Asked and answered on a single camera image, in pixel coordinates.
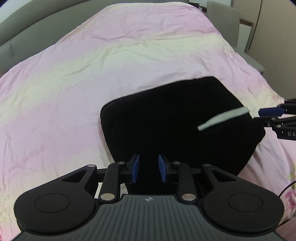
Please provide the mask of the grey upholstered headboard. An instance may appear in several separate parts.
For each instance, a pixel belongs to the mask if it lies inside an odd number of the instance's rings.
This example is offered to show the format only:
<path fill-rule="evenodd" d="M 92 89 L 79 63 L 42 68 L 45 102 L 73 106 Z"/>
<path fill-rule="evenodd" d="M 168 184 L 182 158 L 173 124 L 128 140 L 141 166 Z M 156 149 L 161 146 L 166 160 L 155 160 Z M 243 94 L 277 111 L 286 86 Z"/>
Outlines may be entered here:
<path fill-rule="evenodd" d="M 116 1 L 31 1 L 1 23 L 1 74 Z"/>

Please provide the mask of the black pants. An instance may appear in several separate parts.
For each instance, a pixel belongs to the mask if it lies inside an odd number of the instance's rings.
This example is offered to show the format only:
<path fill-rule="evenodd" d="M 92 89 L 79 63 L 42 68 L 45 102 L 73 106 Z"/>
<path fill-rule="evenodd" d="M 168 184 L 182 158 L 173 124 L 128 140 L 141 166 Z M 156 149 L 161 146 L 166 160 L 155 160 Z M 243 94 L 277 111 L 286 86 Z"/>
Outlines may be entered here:
<path fill-rule="evenodd" d="M 199 130 L 211 118 L 242 107 L 215 77 L 181 80 L 107 103 L 100 119 L 114 161 L 139 155 L 138 185 L 161 184 L 158 158 L 192 168 L 211 164 L 238 175 L 265 136 L 251 115 Z"/>

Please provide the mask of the grey chair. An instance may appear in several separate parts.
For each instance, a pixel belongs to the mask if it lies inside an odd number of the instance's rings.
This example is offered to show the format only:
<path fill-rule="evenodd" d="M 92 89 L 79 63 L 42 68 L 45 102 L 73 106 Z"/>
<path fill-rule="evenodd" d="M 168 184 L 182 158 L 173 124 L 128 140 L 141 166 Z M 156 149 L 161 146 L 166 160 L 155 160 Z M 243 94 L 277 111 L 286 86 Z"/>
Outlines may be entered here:
<path fill-rule="evenodd" d="M 265 68 L 237 47 L 240 24 L 239 11 L 231 6 L 215 1 L 208 1 L 206 15 L 234 51 L 238 53 L 249 65 L 263 74 L 265 72 Z"/>

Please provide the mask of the fluffy pink blanket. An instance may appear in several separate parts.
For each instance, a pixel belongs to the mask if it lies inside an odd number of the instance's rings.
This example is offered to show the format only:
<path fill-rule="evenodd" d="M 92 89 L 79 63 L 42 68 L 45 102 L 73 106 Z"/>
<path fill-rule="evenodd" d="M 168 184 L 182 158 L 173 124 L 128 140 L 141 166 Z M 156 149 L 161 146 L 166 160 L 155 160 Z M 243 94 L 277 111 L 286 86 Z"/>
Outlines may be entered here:
<path fill-rule="evenodd" d="M 277 234 L 287 241 L 296 241 L 296 219 L 295 217 L 280 225 Z"/>

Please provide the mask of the beige wardrobe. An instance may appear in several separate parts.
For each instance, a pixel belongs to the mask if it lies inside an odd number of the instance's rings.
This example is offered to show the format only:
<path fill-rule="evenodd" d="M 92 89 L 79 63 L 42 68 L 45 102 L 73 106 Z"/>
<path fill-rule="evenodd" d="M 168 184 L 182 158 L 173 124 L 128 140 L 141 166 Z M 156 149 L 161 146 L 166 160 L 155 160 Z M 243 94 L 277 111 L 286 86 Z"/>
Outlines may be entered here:
<path fill-rule="evenodd" d="M 242 19 L 253 23 L 247 54 L 264 68 L 280 96 L 295 98 L 295 5 L 291 1 L 233 1 Z"/>

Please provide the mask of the white pants drawstring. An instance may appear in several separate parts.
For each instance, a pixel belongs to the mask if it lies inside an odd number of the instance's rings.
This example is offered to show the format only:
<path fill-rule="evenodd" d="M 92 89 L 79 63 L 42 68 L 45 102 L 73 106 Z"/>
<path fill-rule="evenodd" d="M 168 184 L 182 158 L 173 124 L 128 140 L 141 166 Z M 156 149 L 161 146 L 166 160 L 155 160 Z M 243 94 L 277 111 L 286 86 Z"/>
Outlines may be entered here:
<path fill-rule="evenodd" d="M 247 107 L 232 109 L 232 110 L 226 111 L 224 113 L 221 113 L 219 115 L 212 117 L 211 119 L 209 119 L 208 121 L 206 121 L 202 125 L 199 125 L 197 127 L 197 129 L 199 131 L 203 131 L 211 126 L 217 125 L 219 123 L 223 123 L 223 122 L 228 121 L 232 118 L 236 118 L 236 117 L 248 114 L 248 113 L 249 113 L 249 109 Z"/>

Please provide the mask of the pink floral duvet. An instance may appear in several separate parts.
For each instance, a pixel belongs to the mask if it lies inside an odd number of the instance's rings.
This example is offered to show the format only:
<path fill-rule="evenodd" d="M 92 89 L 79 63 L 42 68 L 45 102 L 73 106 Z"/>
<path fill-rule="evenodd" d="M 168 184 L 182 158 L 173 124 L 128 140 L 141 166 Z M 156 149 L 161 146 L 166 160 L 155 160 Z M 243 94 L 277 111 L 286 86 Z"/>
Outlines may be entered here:
<path fill-rule="evenodd" d="M 283 103 L 208 18 L 185 3 L 114 4 L 1 77 L 1 240 L 25 191 L 112 162 L 100 110 L 117 98 L 214 76 L 256 116 Z"/>

